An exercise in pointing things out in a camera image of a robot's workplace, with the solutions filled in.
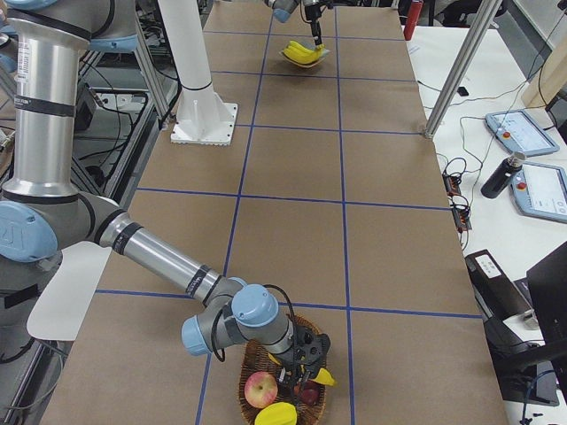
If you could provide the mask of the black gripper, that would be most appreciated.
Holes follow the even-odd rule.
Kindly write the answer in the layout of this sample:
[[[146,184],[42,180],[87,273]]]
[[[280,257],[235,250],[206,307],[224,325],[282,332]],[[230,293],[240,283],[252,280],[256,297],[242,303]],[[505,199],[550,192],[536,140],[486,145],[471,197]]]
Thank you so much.
[[[289,349],[286,352],[278,353],[275,358],[283,366],[276,373],[276,381],[279,385],[291,384],[291,371],[295,371],[297,387],[304,387],[310,379],[311,372],[306,365],[303,365],[305,354],[301,349]]]

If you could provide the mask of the second arm gripper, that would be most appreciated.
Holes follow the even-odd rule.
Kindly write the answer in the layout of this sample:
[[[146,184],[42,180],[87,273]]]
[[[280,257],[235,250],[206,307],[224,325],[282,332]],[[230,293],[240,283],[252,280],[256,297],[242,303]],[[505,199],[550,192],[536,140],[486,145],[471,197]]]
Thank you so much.
[[[310,28],[316,49],[320,49],[322,46],[322,30],[318,19],[321,18],[322,11],[327,6],[327,3],[325,0],[302,1],[306,21],[311,21]]]

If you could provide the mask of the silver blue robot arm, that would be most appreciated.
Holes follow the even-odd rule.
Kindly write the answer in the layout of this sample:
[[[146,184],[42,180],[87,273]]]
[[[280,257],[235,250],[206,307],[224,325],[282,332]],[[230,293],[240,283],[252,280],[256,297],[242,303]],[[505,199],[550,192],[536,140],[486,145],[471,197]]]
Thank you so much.
[[[283,366],[288,386],[315,378],[327,340],[280,310],[275,286],[215,272],[71,182],[80,54],[134,50],[135,3],[10,1],[7,18],[18,36],[17,127],[13,175],[2,187],[2,256],[26,263],[79,242],[109,247],[203,303],[183,324],[189,353],[224,359],[228,347],[254,340]]]

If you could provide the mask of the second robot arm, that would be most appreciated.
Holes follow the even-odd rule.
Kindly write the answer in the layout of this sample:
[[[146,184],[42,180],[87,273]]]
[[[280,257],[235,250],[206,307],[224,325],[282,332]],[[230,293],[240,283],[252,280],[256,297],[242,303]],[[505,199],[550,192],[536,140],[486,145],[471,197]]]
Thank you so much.
[[[331,9],[331,1],[323,0],[266,0],[264,4],[272,10],[273,17],[285,23],[299,7],[303,20],[310,26],[316,49],[322,47],[322,30],[319,19],[324,8]]]

